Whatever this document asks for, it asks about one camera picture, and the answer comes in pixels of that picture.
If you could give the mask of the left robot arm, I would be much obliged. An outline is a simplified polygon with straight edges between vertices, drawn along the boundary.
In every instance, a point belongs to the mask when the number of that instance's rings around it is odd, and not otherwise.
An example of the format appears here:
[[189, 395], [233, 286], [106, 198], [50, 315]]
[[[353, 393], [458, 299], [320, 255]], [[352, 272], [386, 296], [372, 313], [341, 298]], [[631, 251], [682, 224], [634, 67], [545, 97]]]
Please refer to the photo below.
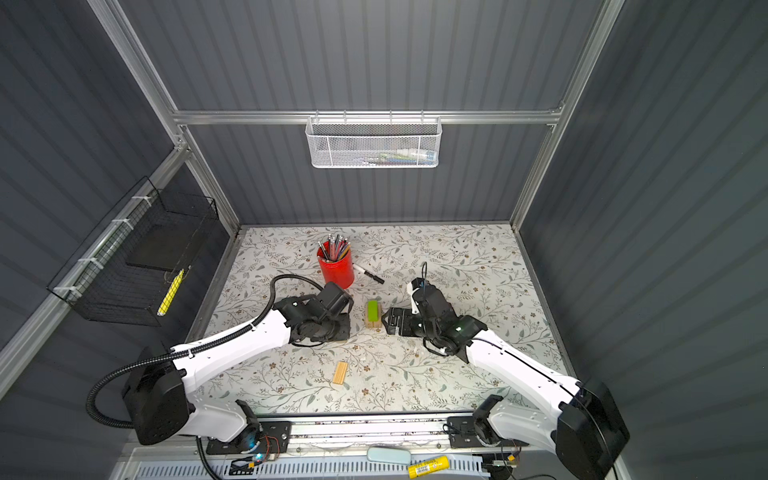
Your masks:
[[142, 445], [175, 436], [207, 437], [251, 453], [266, 443], [243, 400], [220, 402], [198, 392], [207, 381], [257, 355], [289, 344], [311, 347], [350, 337], [354, 300], [333, 282], [315, 294], [272, 300], [257, 318], [200, 341], [173, 347], [181, 356], [133, 370], [123, 388]]

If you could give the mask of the green block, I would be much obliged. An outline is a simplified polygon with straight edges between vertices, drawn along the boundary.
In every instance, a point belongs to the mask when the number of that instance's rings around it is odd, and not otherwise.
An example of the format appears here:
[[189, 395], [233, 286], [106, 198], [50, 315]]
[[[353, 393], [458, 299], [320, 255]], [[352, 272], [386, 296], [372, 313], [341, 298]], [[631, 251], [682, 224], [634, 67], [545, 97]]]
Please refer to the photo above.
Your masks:
[[370, 324], [374, 324], [381, 321], [381, 307], [379, 305], [379, 302], [377, 300], [369, 300], [367, 302], [367, 322]]

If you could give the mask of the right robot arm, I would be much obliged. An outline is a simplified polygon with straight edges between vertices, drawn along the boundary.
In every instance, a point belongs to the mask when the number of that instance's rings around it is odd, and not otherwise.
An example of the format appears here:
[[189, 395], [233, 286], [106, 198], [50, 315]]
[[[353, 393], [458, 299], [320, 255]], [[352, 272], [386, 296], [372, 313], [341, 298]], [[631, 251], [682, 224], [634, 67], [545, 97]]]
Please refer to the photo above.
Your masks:
[[578, 479], [604, 479], [613, 470], [630, 432], [599, 380], [561, 374], [511, 346], [487, 324], [459, 315], [443, 293], [423, 278], [408, 285], [411, 304], [381, 317], [387, 333], [419, 338], [428, 352], [455, 356], [502, 380], [530, 403], [518, 407], [488, 396], [473, 412], [475, 437], [491, 447], [525, 443], [545, 449]]

